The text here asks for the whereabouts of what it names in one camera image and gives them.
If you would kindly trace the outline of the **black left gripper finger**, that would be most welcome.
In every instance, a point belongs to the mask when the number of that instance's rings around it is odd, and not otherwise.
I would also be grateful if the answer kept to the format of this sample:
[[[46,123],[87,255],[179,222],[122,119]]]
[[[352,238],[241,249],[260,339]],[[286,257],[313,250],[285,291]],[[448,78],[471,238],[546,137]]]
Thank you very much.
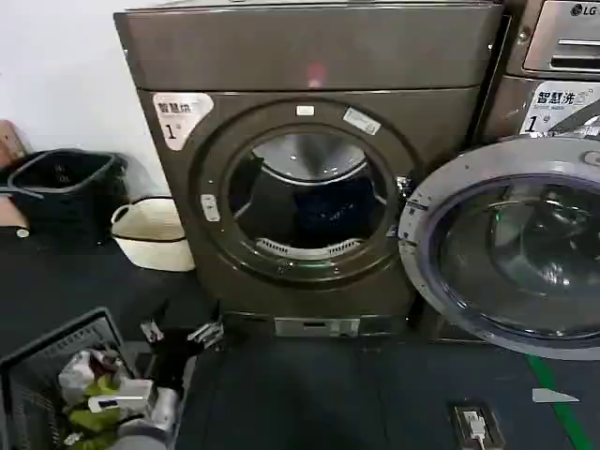
[[[216,305],[210,315],[210,321],[202,324],[187,336],[188,342],[202,346],[213,346],[223,338],[223,322],[220,306]]]
[[[149,345],[156,345],[165,338],[159,326],[165,318],[168,307],[168,302],[162,302],[140,322],[140,329]]]

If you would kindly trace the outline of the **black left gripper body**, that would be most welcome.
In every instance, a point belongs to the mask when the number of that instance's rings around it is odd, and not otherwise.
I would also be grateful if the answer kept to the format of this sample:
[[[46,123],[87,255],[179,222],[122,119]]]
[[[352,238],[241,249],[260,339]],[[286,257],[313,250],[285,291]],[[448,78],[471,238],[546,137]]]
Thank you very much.
[[[172,328],[163,332],[156,343],[156,385],[175,392],[184,391],[184,372],[188,359],[197,354],[199,345],[188,340],[190,329]]]

